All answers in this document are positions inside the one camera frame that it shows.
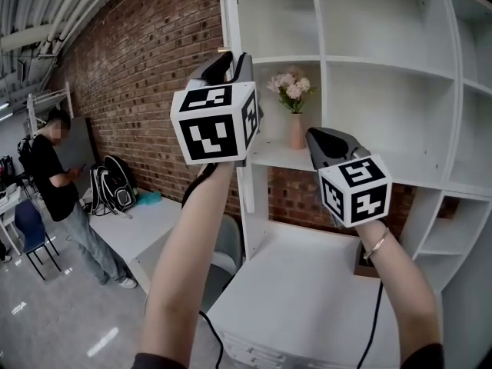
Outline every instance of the black sleeve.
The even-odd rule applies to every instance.
[[[404,362],[401,369],[444,369],[442,344],[429,344],[415,351]]]
[[[131,369],[186,369],[183,365],[158,355],[138,353]]]
[[[58,160],[55,149],[47,141],[35,141],[31,150],[32,167],[43,178],[50,178],[65,171]]]

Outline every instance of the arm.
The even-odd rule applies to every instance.
[[[181,211],[152,278],[140,352],[189,365],[233,170],[234,163],[219,164]]]
[[[356,229],[369,251],[379,242],[386,227],[380,221],[372,221]],[[384,283],[397,318],[400,356],[404,363],[422,347],[440,343],[434,293],[417,265],[391,233],[386,234],[386,239],[371,260]]]
[[[69,169],[68,172],[66,172],[64,174],[56,174],[56,175],[51,176],[49,178],[49,181],[56,188],[62,188],[64,186],[68,186],[73,181],[77,180],[77,178],[80,176],[80,174],[81,174],[80,170]]]

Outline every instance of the bracelet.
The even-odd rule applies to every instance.
[[[369,258],[371,258],[371,255],[373,255],[381,247],[381,245],[384,242],[384,239],[386,239],[386,235],[387,235],[388,232],[390,232],[390,229],[389,228],[386,228],[386,231],[384,232],[384,234],[381,237],[381,239],[379,240],[379,242],[376,243],[376,246],[374,246],[374,248],[371,251],[369,251],[368,253],[364,254],[364,260],[367,261]]]

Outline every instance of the flower vase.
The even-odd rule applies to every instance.
[[[302,114],[291,114],[291,148],[295,150],[304,149],[304,127],[302,125]]]

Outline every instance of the floor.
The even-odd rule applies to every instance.
[[[0,364],[5,369],[130,368],[138,348],[145,293],[113,282],[100,286],[64,231],[52,221],[45,223],[50,237],[55,237],[60,253],[55,260],[62,272],[44,249],[38,256],[46,281],[25,255],[11,251],[12,261],[0,262]],[[213,368],[218,352],[217,341],[200,320],[191,368]],[[225,356],[221,368],[230,367],[238,366]]]

